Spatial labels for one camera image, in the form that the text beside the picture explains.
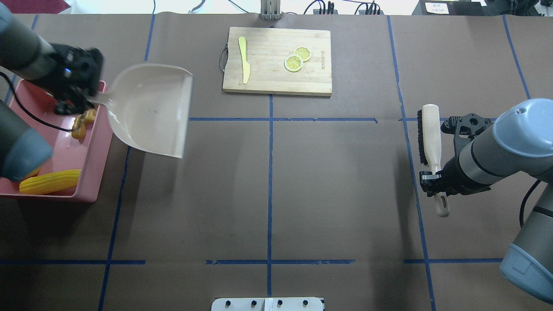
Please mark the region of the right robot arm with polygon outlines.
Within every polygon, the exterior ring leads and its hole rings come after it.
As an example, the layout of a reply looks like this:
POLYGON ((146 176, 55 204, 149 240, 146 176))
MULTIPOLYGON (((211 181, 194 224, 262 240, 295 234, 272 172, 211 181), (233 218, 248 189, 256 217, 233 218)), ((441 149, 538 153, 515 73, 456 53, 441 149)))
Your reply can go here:
POLYGON ((447 197, 490 190, 519 172, 546 184, 500 264, 505 279, 529 295, 553 300, 552 100, 532 98, 495 121, 477 114, 440 121, 439 107, 417 113, 421 189, 434 197, 437 215, 450 214, 447 197))

